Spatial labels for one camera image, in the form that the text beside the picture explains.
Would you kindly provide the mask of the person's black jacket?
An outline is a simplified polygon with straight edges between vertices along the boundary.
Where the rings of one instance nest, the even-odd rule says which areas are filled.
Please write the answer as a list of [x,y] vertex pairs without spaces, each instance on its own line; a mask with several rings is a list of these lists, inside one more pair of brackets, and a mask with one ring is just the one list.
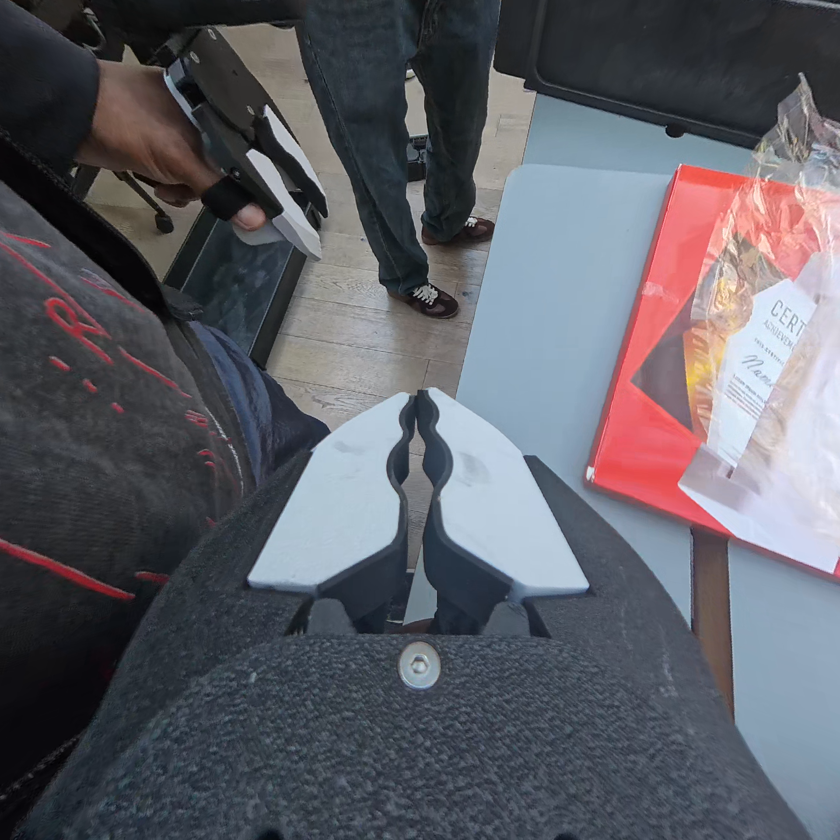
[[91,268],[82,270],[81,279],[126,307],[148,312],[161,321],[175,355],[201,396],[193,396],[130,353],[125,359],[190,401],[185,419],[206,432],[211,443],[200,456],[210,464],[211,455],[221,449],[222,465],[212,465],[212,470],[218,479],[225,476],[236,484],[239,497],[247,496],[256,487],[256,478],[242,425],[213,356],[196,331],[196,321],[189,319],[190,313],[175,290],[163,287],[130,241],[75,196],[63,176],[16,144],[5,129],[1,144],[2,183],[91,262]]

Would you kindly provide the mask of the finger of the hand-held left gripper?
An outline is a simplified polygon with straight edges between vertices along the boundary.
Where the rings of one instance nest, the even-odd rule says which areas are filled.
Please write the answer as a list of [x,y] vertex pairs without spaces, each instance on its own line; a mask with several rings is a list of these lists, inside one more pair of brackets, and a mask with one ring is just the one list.
[[267,156],[291,186],[326,218],[329,206],[322,184],[288,126],[272,107],[255,117],[255,149]]
[[248,150],[246,159],[252,181],[248,188],[252,193],[251,202],[263,209],[266,222],[257,230],[245,233],[245,243],[267,245],[285,239],[306,257],[320,260],[319,233],[292,196],[293,192],[302,192],[302,187],[267,155]]

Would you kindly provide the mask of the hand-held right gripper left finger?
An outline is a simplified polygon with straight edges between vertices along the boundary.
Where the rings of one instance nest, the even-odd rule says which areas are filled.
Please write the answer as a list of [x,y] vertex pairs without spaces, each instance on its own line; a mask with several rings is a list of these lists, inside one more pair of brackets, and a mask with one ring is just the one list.
[[339,601],[357,625],[383,618],[407,567],[402,485],[415,400],[404,392],[387,398],[311,451],[249,587]]

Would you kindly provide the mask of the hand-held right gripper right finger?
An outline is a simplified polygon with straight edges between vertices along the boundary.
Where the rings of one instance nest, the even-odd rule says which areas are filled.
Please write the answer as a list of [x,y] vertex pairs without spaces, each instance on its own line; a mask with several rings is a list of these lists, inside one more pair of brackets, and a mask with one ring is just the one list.
[[590,590],[521,450],[444,392],[417,395],[433,486],[423,565],[445,634],[479,633],[503,602]]

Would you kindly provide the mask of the person's left forearm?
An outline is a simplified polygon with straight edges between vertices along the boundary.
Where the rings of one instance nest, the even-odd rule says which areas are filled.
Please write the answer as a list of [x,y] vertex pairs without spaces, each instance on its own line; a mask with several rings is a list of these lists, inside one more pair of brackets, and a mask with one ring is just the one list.
[[66,174],[90,134],[99,80],[91,53],[1,2],[2,141]]

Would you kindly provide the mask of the brown wooden desk beam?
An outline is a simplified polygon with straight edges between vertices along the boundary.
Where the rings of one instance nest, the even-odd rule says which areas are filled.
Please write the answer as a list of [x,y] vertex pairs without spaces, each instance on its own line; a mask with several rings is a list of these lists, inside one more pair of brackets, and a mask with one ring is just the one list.
[[728,541],[699,527],[692,527],[691,541],[691,630],[734,719]]

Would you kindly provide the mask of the black framed floor panel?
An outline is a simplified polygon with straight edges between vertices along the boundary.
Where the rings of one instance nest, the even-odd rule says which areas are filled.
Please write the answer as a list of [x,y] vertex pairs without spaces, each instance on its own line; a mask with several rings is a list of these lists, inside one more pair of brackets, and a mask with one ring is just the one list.
[[203,209],[163,282],[193,299],[207,326],[265,367],[306,261],[284,239],[244,244],[230,225]]

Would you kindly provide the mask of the person's left hand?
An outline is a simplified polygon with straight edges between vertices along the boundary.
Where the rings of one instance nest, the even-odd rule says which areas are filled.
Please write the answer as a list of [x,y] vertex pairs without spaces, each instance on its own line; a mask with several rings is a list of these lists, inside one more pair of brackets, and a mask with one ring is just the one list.
[[223,174],[171,95],[161,68],[99,60],[91,129],[74,161],[152,180],[175,207],[200,199]]

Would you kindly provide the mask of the red flat box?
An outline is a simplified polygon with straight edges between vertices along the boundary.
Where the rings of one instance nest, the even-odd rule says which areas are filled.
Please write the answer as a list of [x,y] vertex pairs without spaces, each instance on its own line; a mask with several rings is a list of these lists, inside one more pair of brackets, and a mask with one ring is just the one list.
[[746,179],[681,165],[668,184],[585,470],[599,490],[738,542],[679,481],[701,444],[686,383],[690,305],[713,230]]

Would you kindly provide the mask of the white printed certificate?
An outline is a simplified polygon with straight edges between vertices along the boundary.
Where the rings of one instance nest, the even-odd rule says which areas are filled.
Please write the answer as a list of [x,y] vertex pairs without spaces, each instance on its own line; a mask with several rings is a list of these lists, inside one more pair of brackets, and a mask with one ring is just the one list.
[[726,341],[707,446],[729,467],[737,467],[815,309],[812,297],[784,278],[753,297],[745,326]]

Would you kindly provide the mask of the clear plastic bag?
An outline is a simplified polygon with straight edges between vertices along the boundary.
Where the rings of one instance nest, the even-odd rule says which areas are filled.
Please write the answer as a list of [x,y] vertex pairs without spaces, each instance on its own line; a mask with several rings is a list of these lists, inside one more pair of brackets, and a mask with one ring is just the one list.
[[[701,444],[679,488],[737,540],[838,576],[839,127],[803,75],[746,174],[710,237],[684,333]],[[707,446],[723,351],[753,297],[784,278],[816,309],[732,468]]]

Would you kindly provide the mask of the black chair base with wheel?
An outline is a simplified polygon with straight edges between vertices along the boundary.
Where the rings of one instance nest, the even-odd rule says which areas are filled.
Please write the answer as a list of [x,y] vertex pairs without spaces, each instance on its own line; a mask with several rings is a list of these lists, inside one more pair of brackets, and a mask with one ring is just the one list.
[[[73,164],[67,175],[67,183],[74,196],[85,200],[93,187],[100,169],[87,164]],[[112,173],[119,181],[128,186],[149,207],[154,210],[154,223],[162,235],[169,235],[174,231],[174,223],[170,215],[157,203],[153,195],[144,185],[154,186],[154,183],[142,175],[130,171],[116,171]]]

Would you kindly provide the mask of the grey desk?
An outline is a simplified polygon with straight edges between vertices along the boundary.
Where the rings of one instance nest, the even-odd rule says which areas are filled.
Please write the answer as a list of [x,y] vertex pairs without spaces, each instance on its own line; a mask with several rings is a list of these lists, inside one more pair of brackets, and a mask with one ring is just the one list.
[[[500,202],[457,399],[536,455],[655,573],[687,622],[689,528],[583,480],[665,189],[750,152],[538,95]],[[838,583],[728,551],[734,715],[813,838],[838,838]]]

